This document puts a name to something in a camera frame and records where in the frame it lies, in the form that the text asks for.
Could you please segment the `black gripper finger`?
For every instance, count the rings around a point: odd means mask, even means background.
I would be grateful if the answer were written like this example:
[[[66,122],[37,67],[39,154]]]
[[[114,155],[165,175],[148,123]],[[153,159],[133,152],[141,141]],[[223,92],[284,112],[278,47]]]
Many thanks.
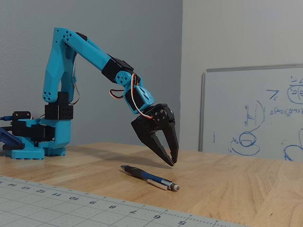
[[[161,145],[157,135],[155,133],[148,133],[141,136],[141,142],[151,149],[158,157],[160,157],[169,166],[174,166],[173,161],[168,156],[166,150]]]
[[[178,139],[175,130],[175,123],[171,122],[169,126],[164,128],[162,131],[164,133],[164,136],[167,140],[170,149],[172,162],[175,164],[177,163],[178,150],[179,150]]]

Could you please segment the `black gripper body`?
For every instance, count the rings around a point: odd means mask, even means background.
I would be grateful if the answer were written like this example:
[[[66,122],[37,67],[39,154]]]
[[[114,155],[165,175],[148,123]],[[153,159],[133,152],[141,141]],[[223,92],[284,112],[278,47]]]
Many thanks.
[[[137,117],[131,124],[139,137],[146,136],[158,140],[157,132],[163,132],[166,140],[175,140],[175,116],[167,104],[157,104],[148,107],[143,112],[151,119]]]

